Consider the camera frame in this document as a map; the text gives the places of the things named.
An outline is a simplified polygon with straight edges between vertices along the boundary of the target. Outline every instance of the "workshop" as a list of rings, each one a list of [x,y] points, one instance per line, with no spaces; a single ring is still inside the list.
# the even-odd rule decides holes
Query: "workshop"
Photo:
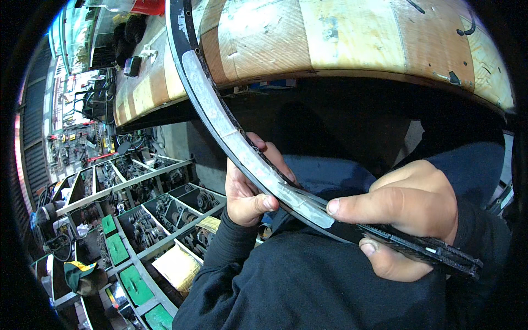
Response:
[[[504,316],[528,76],[502,2],[37,3],[2,70],[6,328],[526,318]]]

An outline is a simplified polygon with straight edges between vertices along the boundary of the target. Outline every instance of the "person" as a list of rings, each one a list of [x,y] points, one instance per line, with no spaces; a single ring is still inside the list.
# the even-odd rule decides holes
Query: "person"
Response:
[[[248,137],[295,184],[320,183],[317,178],[310,182],[310,173],[323,172],[321,180],[335,176],[335,171],[313,170],[314,162],[328,158],[285,161],[273,143],[254,133]],[[227,205],[173,329],[471,327],[509,248],[506,223],[477,206],[489,200],[497,185],[504,146],[465,140],[425,159],[413,159],[417,153],[377,180],[360,175],[351,184],[339,178],[333,188],[325,184],[317,191],[311,185],[309,190],[330,200],[327,213],[342,223],[391,224],[479,258],[484,266],[478,281],[446,276],[370,238],[354,245],[322,235],[279,210],[277,199],[259,193],[228,159]],[[483,154],[482,162],[495,160],[479,167]],[[367,191],[361,193],[362,185]],[[266,212],[274,214],[273,234],[255,248],[257,226]]]

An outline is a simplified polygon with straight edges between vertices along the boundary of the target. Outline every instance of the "green cap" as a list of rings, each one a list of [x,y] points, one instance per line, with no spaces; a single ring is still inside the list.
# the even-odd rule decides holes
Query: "green cap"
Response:
[[[82,262],[72,261],[64,263],[64,278],[73,292],[77,292],[79,279],[93,272],[97,263],[85,265]]]

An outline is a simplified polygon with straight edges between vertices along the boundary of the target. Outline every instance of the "green container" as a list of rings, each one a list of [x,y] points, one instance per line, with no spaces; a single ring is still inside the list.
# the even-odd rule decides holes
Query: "green container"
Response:
[[[114,234],[106,239],[106,246],[108,247],[108,252],[110,252],[110,257],[114,262],[114,265],[122,263],[128,259],[128,252],[121,241],[119,234]]]
[[[105,236],[108,237],[117,230],[114,219],[110,214],[101,219],[102,231],[105,233]]]
[[[163,308],[162,305],[157,305],[147,314],[145,319],[152,330],[169,330],[172,329],[173,317]]]
[[[146,303],[154,297],[143,278],[139,275],[136,266],[130,266],[119,274],[128,295],[136,306]]]

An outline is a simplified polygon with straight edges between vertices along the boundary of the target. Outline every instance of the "floor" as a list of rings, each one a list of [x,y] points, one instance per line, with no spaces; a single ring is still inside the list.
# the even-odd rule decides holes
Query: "floor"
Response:
[[[423,132],[418,120],[395,110],[405,100],[395,97],[393,84],[341,78],[307,80],[299,81],[291,90],[261,91],[265,94],[240,95],[226,102],[245,131],[254,131],[273,142],[280,126],[279,109],[288,102],[300,101],[337,144],[325,148],[341,149],[347,158],[379,175],[408,155]],[[161,133],[169,157],[194,157],[201,182],[225,193],[227,158],[199,120],[162,126]]]

